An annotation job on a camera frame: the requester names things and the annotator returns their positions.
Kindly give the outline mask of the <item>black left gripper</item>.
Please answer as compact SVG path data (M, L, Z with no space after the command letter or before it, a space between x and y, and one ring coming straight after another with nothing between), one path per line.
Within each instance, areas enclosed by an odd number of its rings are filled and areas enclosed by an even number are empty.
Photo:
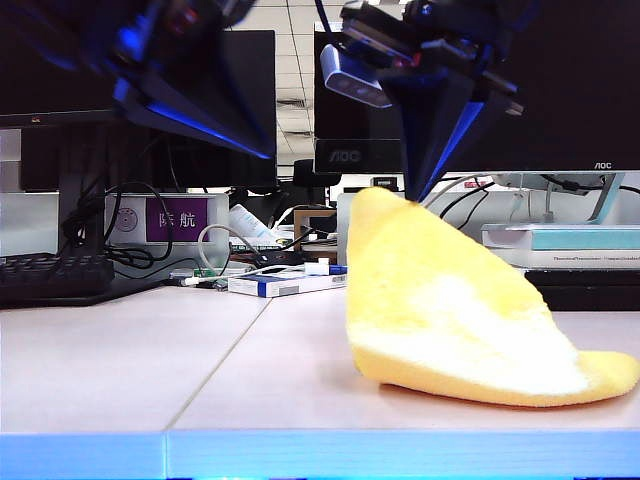
M267 159L276 150L275 32L225 31L252 1L150 1L118 30L114 94L141 126ZM144 101L134 88L149 96Z

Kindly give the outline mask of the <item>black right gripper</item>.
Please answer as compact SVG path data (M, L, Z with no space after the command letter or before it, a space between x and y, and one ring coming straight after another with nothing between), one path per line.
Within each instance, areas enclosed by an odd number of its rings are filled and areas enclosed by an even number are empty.
M406 1L399 18L372 1L342 7L342 94L368 106L399 109L406 198L422 202L442 170L441 158L473 95L507 99L517 87L495 73L515 34L525 29L523 1ZM468 79L417 75L444 67ZM387 95L382 87L386 74Z

